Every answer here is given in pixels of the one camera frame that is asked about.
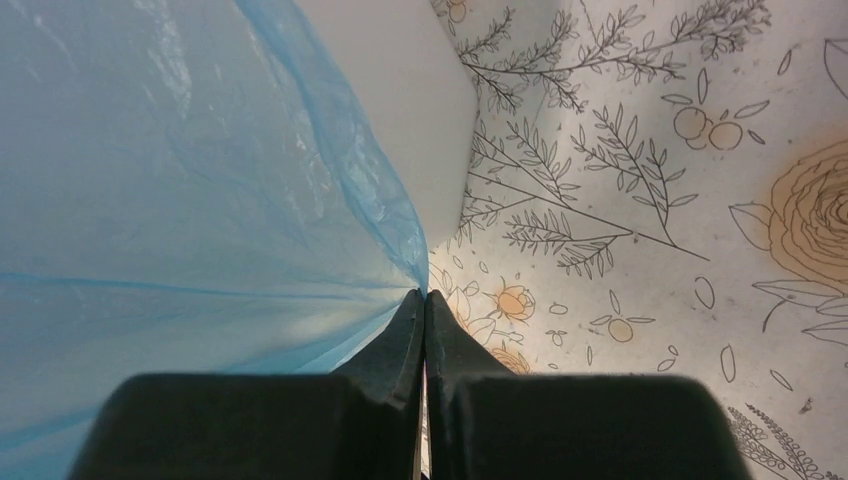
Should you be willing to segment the blue plastic trash bag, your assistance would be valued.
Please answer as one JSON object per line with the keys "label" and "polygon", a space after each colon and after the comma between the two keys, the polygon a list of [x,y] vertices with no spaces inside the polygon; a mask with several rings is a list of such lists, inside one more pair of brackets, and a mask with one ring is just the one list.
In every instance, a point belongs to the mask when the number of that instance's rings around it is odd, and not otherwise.
{"label": "blue plastic trash bag", "polygon": [[147,372],[312,373],[427,285],[413,204],[291,1],[1,5],[1,475]]}

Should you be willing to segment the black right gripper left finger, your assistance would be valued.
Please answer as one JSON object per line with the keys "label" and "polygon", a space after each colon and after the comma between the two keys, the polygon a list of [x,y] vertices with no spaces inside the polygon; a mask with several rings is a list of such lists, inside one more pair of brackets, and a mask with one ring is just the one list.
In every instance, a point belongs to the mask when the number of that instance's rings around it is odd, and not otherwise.
{"label": "black right gripper left finger", "polygon": [[73,479],[417,479],[425,300],[328,374],[142,374],[101,408]]}

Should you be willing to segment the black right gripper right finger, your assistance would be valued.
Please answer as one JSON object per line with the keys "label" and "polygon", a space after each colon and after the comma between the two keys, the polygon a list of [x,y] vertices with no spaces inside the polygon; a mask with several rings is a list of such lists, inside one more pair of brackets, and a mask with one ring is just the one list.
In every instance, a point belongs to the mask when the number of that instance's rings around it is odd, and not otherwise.
{"label": "black right gripper right finger", "polygon": [[746,479],[718,402],[662,375],[512,372],[459,324],[424,307],[435,479]]}

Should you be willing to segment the white trash bin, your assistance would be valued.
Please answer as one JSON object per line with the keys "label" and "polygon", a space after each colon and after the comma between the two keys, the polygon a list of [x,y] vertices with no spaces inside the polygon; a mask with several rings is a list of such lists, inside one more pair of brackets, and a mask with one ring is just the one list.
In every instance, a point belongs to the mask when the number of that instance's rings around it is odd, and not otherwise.
{"label": "white trash bin", "polygon": [[365,110],[428,247],[459,229],[479,112],[471,80],[426,0],[311,0],[299,7]]}

